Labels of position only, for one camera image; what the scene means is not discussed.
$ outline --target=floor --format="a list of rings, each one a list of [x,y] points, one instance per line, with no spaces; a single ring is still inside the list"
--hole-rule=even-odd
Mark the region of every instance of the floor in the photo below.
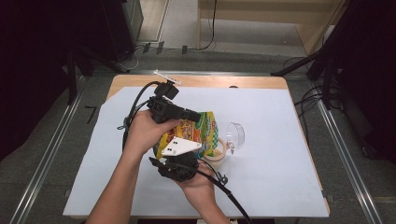
[[[231,24],[223,23],[224,26],[221,27],[220,22],[217,23],[219,27],[216,29],[219,32],[216,32],[216,44],[211,45],[212,49],[204,52],[189,50],[187,54],[182,55],[182,45],[188,45],[189,49],[196,48],[194,14],[179,9],[183,6],[191,8],[191,2],[195,1],[170,0],[166,2],[166,10],[164,7],[159,9],[164,14],[157,21],[162,21],[163,24],[158,25],[157,32],[153,32],[154,37],[144,37],[141,41],[161,40],[169,50],[156,54],[154,43],[147,53],[139,50],[121,63],[126,67],[136,66],[130,74],[152,74],[153,70],[160,69],[205,72],[207,75],[214,75],[214,72],[233,72],[239,76],[268,76],[268,73],[299,60],[293,57],[306,56],[289,24],[250,24],[250,28],[240,24],[244,34],[249,35],[235,34],[235,40],[222,42],[224,36],[221,36],[221,33],[229,30],[227,27]],[[183,25],[180,23],[181,15],[191,15],[191,18],[186,19],[186,24]],[[265,33],[270,35],[257,34],[255,27],[259,26],[268,29]],[[203,44],[208,43],[209,38],[205,36],[210,36],[209,30],[202,33]],[[64,217],[62,213],[97,120],[97,111],[94,112],[92,107],[100,109],[100,105],[106,99],[111,80],[116,75],[101,64],[96,64],[95,68],[93,77],[80,81],[79,89],[82,92],[74,108],[66,104],[66,91],[39,122],[26,143],[0,162],[0,223],[8,223],[11,219],[10,223],[80,223],[83,220]],[[294,102],[300,101],[312,85],[320,85],[320,80],[311,83],[305,78],[306,67],[301,67],[293,73],[285,76],[285,79]],[[59,123],[65,119],[66,110],[71,110],[73,116],[66,122],[66,129],[60,135],[60,142],[55,146],[54,153],[49,154],[48,148],[53,143],[51,138],[56,133]],[[369,192],[363,196],[369,196],[369,199],[373,200],[380,219],[371,221],[367,211],[363,210],[362,202],[366,201],[359,195],[361,191],[354,185],[349,172],[350,167],[345,164],[343,152],[334,142],[329,124],[320,109],[320,104],[317,104],[305,114],[305,117],[309,130],[310,151],[331,214],[328,218],[301,218],[298,223],[396,223],[396,166],[388,161],[365,158],[358,137],[346,115],[335,109],[332,109],[331,113],[347,148],[347,154],[359,171],[358,177]],[[21,211],[17,209],[23,193],[32,183],[33,177],[36,176],[35,171],[37,167],[42,166],[40,162],[46,155],[50,160],[47,169],[42,173],[45,178],[42,182],[36,182],[39,188],[31,194],[34,196],[33,200],[28,203],[30,205],[24,213],[17,214],[17,217],[21,217],[21,220],[17,221],[16,218],[13,219],[14,213]],[[278,218],[276,224],[295,221],[292,217]]]

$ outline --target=packaging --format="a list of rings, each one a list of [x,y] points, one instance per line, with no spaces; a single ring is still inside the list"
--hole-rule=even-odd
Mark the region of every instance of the packaging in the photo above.
[[[174,136],[201,143],[202,147],[195,152],[197,158],[202,158],[205,155],[213,157],[214,149],[218,146],[218,125],[212,111],[200,114],[201,119],[198,122],[183,119],[174,129],[165,133],[154,147],[155,157],[157,159],[163,157],[163,149]]]

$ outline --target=white sheet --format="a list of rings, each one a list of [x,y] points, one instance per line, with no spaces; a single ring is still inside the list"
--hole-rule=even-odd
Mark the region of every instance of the white sheet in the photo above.
[[[141,88],[123,88],[101,108],[92,140],[64,209],[65,216],[87,216],[118,162],[123,131],[117,130]],[[246,141],[220,168],[226,185],[251,217],[327,217],[314,164],[311,161],[287,90],[179,88],[174,104],[195,111],[213,111],[219,137],[229,122],[242,124]],[[148,88],[140,102],[153,95]],[[141,163],[132,216],[198,217],[181,189],[161,177],[148,157]],[[228,217],[241,217],[228,197],[216,189]]]

